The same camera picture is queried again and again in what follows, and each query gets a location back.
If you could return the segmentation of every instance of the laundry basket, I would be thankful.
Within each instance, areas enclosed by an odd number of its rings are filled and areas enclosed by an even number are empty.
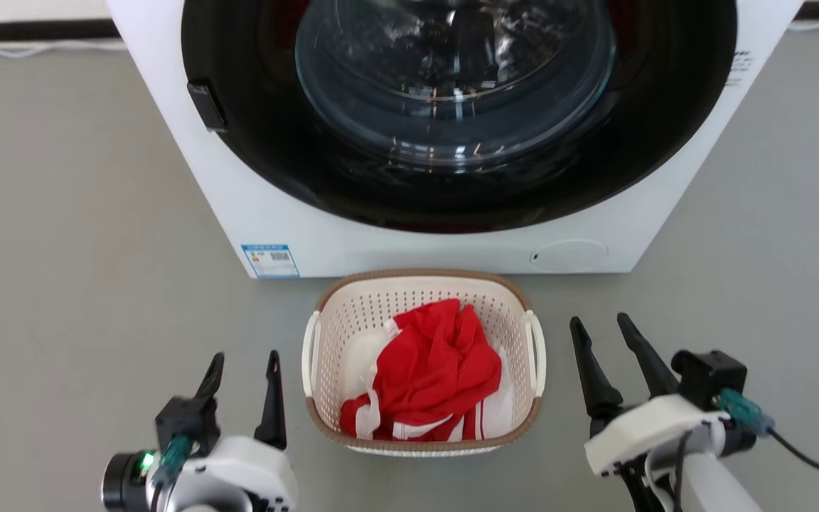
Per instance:
[[[504,347],[513,380],[513,430],[476,441],[419,443],[355,439],[341,432],[346,396],[343,358],[362,334],[428,302],[458,298],[472,304],[492,347]],[[315,425],[336,443],[393,457],[452,457],[513,443],[536,421],[545,386],[545,341],[523,293],[501,277],[462,271],[368,272],[337,282],[318,301],[302,344],[302,386]]]

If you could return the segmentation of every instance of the red garment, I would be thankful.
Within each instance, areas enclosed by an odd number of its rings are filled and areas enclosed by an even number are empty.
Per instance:
[[[446,422],[412,441],[447,441],[461,418],[464,440],[475,439],[475,406],[498,389],[501,358],[488,346],[471,305],[458,299],[425,304],[394,317],[401,328],[378,356],[373,390],[381,423],[376,439],[391,440],[394,422],[428,425]],[[341,429],[355,437],[355,412],[370,396],[347,400]]]

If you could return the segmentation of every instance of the brown basket trim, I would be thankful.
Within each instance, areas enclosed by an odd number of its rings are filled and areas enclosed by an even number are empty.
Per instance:
[[[331,441],[337,444],[343,444],[344,447],[364,448],[367,450],[387,450],[391,452],[452,452],[457,450],[475,450],[489,447],[501,447],[501,445],[513,443],[527,430],[529,430],[530,427],[532,427],[532,424],[536,421],[536,417],[539,416],[540,409],[542,409],[542,396],[533,398],[530,414],[527,414],[526,418],[523,419],[523,422],[521,422],[519,427],[511,430],[510,433],[501,435],[501,437],[482,439],[480,441],[459,441],[457,443],[412,443],[409,441],[367,441],[364,439],[355,439],[355,437],[349,437],[346,434],[341,434],[328,427],[324,420],[321,419],[321,415],[318,413],[318,408],[315,406],[314,398],[306,398],[305,402],[306,407],[309,409],[309,416],[311,416],[312,421],[315,422],[315,425],[318,425],[318,430],[321,430],[322,434],[327,435],[328,439]]]
[[[358,274],[348,275],[347,277],[340,279],[339,281],[335,282],[331,289],[321,296],[318,299],[318,306],[315,307],[317,311],[323,311],[324,305],[328,303],[328,299],[331,298],[331,295],[334,292],[337,292],[338,289],[344,288],[344,286],[358,281],[367,281],[368,279],[383,279],[383,278],[390,278],[390,277],[431,277],[431,276],[443,276],[443,277],[461,277],[466,279],[483,279],[483,281],[492,281],[497,282],[501,286],[510,290],[511,294],[519,299],[520,304],[523,305],[524,310],[529,311],[530,308],[530,301],[527,300],[526,295],[520,291],[520,288],[517,288],[517,285],[513,282],[510,282],[509,279],[504,279],[502,276],[485,273],[485,272],[469,272],[469,271],[452,271],[446,269],[399,269],[393,271],[374,271],[374,272],[362,272]]]

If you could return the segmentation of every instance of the sticker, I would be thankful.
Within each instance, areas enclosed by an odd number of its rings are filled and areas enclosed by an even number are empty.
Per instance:
[[[292,279],[299,276],[288,245],[243,245],[245,257],[260,279]]]
[[[725,87],[736,87],[742,83],[742,75],[754,68],[754,55],[748,50],[740,50],[732,56],[732,69],[725,80]]]

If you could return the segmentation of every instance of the washing machine door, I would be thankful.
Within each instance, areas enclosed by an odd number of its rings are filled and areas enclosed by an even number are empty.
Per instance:
[[[703,123],[734,1],[186,0],[188,90],[254,172],[424,233],[544,223],[623,191]]]

